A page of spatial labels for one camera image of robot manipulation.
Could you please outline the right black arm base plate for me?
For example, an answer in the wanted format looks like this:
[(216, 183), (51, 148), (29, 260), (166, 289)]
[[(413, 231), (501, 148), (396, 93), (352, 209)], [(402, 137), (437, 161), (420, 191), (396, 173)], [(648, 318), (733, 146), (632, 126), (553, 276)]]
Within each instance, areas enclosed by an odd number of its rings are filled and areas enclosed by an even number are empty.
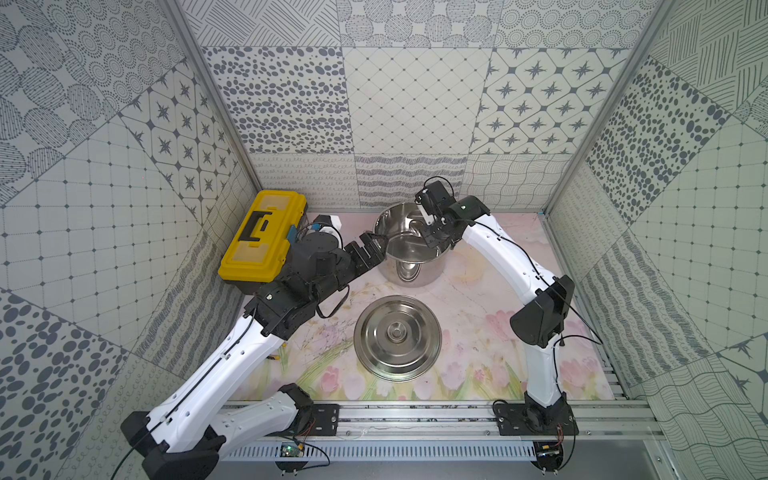
[(541, 409), (534, 404), (495, 401), (491, 408), (501, 436), (568, 437), (579, 434), (575, 415), (567, 402), (558, 401)]

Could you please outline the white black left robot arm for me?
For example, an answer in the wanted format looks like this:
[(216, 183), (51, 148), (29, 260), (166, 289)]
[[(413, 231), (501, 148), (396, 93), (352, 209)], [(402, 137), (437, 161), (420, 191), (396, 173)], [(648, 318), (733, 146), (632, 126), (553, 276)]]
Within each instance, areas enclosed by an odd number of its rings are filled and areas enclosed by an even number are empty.
[(220, 410), (250, 374), (320, 305), (386, 258), (385, 236), (364, 232), (346, 245), (333, 231), (312, 231), (288, 250), (276, 278), (261, 285), (243, 317), (192, 376), (154, 409), (121, 424), (150, 479), (204, 479), (231, 451), (265, 436), (297, 440), (315, 424), (315, 404), (295, 383), (233, 413)]

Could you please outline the stainless steel pot lid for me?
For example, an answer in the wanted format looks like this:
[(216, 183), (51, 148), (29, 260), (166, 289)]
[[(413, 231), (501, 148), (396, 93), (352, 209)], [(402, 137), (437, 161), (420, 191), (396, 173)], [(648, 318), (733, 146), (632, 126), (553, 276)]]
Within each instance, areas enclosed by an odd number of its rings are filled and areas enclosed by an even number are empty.
[(408, 382), (437, 362), (442, 329), (424, 302), (390, 295), (375, 300), (360, 314), (353, 346), (360, 364), (374, 376), (395, 383)]

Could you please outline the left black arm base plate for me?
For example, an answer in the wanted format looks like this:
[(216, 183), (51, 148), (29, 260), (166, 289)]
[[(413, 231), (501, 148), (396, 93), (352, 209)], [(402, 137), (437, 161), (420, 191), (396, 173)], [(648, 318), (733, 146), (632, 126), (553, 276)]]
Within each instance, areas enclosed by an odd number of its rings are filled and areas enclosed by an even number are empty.
[(300, 407), (293, 421), (281, 434), (290, 438), (335, 436), (338, 429), (339, 414), (339, 404), (321, 403)]

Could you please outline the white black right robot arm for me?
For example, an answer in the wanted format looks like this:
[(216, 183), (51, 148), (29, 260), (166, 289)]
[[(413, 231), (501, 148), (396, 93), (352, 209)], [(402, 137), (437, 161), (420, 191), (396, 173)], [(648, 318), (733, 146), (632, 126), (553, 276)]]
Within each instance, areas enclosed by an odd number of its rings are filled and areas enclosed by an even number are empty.
[(563, 332), (573, 296), (573, 281), (557, 277), (507, 234), (475, 196), (461, 200), (440, 176), (428, 178), (415, 195), (423, 224), (416, 230), (429, 247), (452, 248), (463, 241), (478, 251), (508, 282), (523, 307), (510, 328), (525, 345), (526, 402), (544, 411), (562, 404), (556, 373), (555, 337)]

